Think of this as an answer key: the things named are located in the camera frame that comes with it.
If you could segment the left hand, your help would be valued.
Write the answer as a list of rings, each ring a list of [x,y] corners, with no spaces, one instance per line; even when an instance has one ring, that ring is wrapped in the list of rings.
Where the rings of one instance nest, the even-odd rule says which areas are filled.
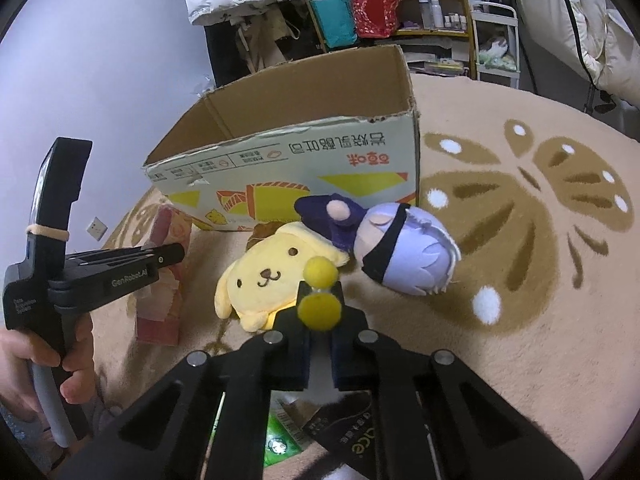
[[[72,348],[61,358],[40,336],[30,330],[1,329],[1,402],[14,415],[30,419],[42,408],[29,377],[29,364],[62,367],[70,377],[60,393],[69,404],[87,403],[96,394],[93,361],[92,319],[81,315],[76,322]]]

